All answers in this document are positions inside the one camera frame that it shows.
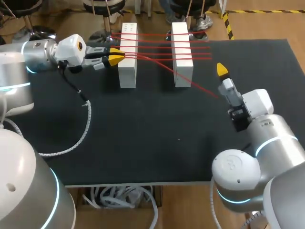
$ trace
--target wooden floor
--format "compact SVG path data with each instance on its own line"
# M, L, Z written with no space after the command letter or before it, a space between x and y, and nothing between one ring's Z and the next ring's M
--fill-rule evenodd
M305 10L304 0L228 0L227 10ZM222 19L217 14L209 14L214 25L207 31L210 40L228 40ZM80 13L59 17L35 17L34 24L46 24L56 29L59 38L78 33L87 39L101 29L102 17ZM126 14L122 21L138 22L139 32L165 33L170 25L164 15L135 16ZM230 13L229 22L236 40L238 39L288 39L303 71L305 72L305 14L297 13ZM14 33L24 25L23 20L9 21L1 34ZM12 36L6 36L10 42ZM215 229L209 207L208 186L166 186L163 206L159 209L158 229ZM243 215L226 210L215 195L216 214L223 229L240 228ZM153 218L152 209L122 209L77 213L76 229L146 229Z

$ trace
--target stool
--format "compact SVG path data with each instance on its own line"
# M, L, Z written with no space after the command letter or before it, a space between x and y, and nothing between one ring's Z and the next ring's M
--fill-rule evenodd
M30 15L37 12L44 0L10 0L6 3L0 3L0 11L7 16L23 18L25 27L18 31L12 40L12 43L21 43L42 39L56 39L56 32L45 26L33 26Z
M112 31L110 28L109 17L113 13L119 12L125 6L125 0L83 0L84 8L94 15L102 15L104 20L104 30L95 32L89 37L91 42L110 43L120 45L120 42L111 37Z

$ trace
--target white block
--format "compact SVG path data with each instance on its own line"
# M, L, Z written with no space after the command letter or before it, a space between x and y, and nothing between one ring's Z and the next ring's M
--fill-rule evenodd
M120 50L124 52L138 52L138 42L137 41L128 41L124 40L138 39L138 29L137 23L123 23L122 33L132 33L132 34L122 34L121 35L121 48ZM119 68L119 78L121 88L135 88L137 81L137 59L124 59L118 64Z
M190 49L189 35L187 34L186 22L173 22L172 23L172 53L173 59L176 58L191 58L192 52ZM180 53L187 53L190 55L179 55ZM183 75L188 80L174 73L174 81L176 87L190 87L193 76L193 61L192 60L173 60L173 70Z

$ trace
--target red string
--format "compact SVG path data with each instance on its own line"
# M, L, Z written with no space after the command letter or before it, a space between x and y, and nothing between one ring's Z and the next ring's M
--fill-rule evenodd
M140 56L132 57L132 56L125 56L126 59L139 59L143 60ZM190 57L190 58L170 58L170 59L152 59L155 61L173 61L173 60L211 60L211 57Z
M140 55L149 55L149 56L171 56L172 53L151 53L151 52L124 52L124 53L134 53ZM201 52L201 53L176 53L176 55L211 55L210 52Z
M177 74L178 76L180 76L181 78L183 78L183 79L184 79L184 80L186 80L187 82L191 83L191 84L192 84L192 85L194 85L195 87L199 88L200 90L202 90L202 91L204 91L204 92L206 92L206 93L210 94L210 95L211 95L211 96L213 96L214 98L218 99L218 96L217 96L217 95L215 95L213 92L211 92L211 91L209 91L209 90L205 89L204 87L201 87L201 86L200 86L199 84L197 84L197 83L192 82L191 80L189 80L189 79L188 79L188 78L186 78L185 76L183 76L183 75L181 75L181 74L179 74L179 73L175 72L173 69L170 69L170 68L169 68L169 67L167 67L166 65L164 65L164 64L162 64L162 63L160 63L159 61L154 60L154 59L151 59L151 58L149 58L149 57L147 57L147 56L142 56L142 55L139 55L139 57L141 57L141 58L143 58L143 59L147 59L147 60L149 60L149 61L153 61L153 62L157 63L158 65L162 66L163 68L166 68L168 71L171 71L171 72L173 72L173 73Z
M176 33L174 35L188 35L188 34L198 34L198 33L204 33L202 31L198 32L187 32L187 33ZM140 35L140 36L159 36L159 37L165 37L167 34L160 34L160 33L125 33L125 32L113 32L112 34L117 35Z
M164 46L124 46L124 45L113 45L113 48L142 48L142 49L172 49L171 47L164 47ZM209 49L209 46L202 46L202 47L175 47L175 49Z
M161 42L161 41L146 41L146 40L135 40L135 39L128 39L128 38L121 38L121 37L113 37L111 38L123 40L123 41L134 41L134 42L146 42L146 43L172 43L172 42L183 42L183 43L206 43L209 41L168 41L168 42Z

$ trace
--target yellow and black tape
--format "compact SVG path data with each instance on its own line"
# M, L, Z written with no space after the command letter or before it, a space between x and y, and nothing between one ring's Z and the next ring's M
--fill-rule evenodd
M226 13L305 13L305 10L226 10Z
M224 25L227 29L229 40L234 40L232 28L230 26L229 19L228 19L228 13L224 13L223 20L224 20Z

